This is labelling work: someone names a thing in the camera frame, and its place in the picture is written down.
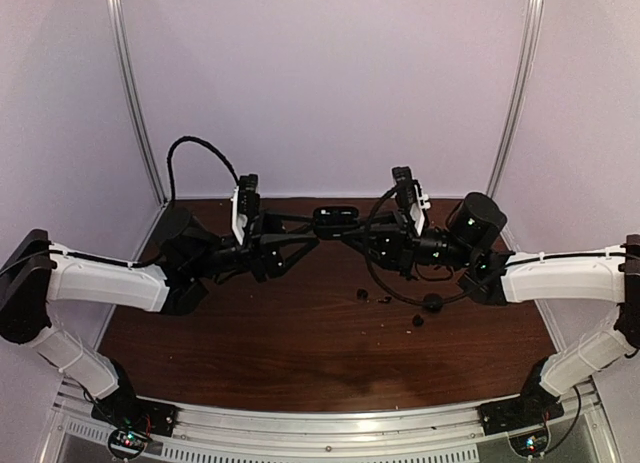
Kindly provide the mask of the black earbud charging case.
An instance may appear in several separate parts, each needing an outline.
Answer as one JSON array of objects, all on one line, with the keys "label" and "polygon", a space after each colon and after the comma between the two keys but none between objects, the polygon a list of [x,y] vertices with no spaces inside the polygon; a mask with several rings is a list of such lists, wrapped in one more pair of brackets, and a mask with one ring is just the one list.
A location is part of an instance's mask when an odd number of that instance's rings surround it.
[{"label": "black earbud charging case", "polygon": [[312,229],[320,239],[340,239],[360,227],[359,216],[359,210],[354,206],[319,207],[312,215]]}]

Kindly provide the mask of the black earbud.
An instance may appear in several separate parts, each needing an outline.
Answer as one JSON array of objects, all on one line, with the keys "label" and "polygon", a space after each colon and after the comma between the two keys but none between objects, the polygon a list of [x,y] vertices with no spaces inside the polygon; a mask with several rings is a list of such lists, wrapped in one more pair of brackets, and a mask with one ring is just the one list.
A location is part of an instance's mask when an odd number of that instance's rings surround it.
[{"label": "black earbud", "polygon": [[424,325],[424,319],[421,315],[416,314],[412,317],[411,323],[413,327],[419,328]]},{"label": "black earbud", "polygon": [[359,288],[356,291],[356,298],[358,301],[366,301],[369,297],[369,293],[366,289],[364,288]]}]

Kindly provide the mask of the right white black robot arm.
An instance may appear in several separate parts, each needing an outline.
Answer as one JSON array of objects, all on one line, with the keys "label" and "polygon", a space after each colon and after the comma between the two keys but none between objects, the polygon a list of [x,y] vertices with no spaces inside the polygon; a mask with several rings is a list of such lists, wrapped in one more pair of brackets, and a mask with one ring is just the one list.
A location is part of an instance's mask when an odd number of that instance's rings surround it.
[{"label": "right white black robot arm", "polygon": [[394,188],[391,193],[398,210],[383,216],[372,211],[362,219],[355,208],[340,209],[333,234],[364,256],[369,272],[381,267],[411,277],[416,266],[460,272],[460,294],[428,295],[419,306],[438,311],[465,298],[491,306],[540,299],[601,300],[614,305],[578,341],[537,362],[518,396],[481,405],[486,432],[544,423],[572,387],[638,349],[638,236],[601,250],[498,252],[492,246],[507,218],[488,196],[468,194],[440,229],[428,227],[429,204],[416,191]]}]

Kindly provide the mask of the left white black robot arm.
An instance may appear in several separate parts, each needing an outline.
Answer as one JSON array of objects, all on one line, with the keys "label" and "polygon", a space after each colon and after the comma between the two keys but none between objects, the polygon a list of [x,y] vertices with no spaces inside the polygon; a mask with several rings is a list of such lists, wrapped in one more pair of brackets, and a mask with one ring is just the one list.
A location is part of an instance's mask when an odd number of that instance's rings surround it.
[{"label": "left white black robot arm", "polygon": [[166,211],[146,262],[111,260],[51,242],[32,230],[1,268],[1,337],[27,345],[76,380],[94,408],[116,427],[148,422],[124,368],[62,329],[47,312],[57,300],[98,302],[164,315],[193,312],[207,296],[204,280],[245,273],[264,282],[286,274],[319,243],[307,229],[288,231],[277,214],[238,216],[232,234],[209,232],[186,208]]}]

